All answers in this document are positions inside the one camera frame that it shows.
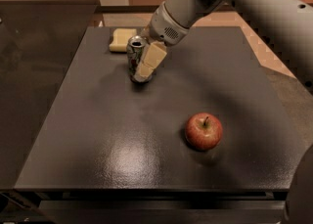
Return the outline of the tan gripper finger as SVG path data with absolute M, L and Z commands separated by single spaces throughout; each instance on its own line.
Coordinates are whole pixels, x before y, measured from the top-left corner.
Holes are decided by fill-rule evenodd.
M 158 41 L 149 44 L 143 53 L 143 56 L 137 65 L 133 76 L 136 82 L 147 82 L 151 79 L 153 72 L 161 64 L 167 55 L 166 46 Z

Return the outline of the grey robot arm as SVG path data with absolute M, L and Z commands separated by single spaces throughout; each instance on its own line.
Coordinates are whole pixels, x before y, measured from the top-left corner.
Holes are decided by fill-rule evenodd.
M 199 19 L 229 4 L 307 91 L 313 89 L 313 7 L 300 0 L 165 0 L 141 35 L 178 44 Z

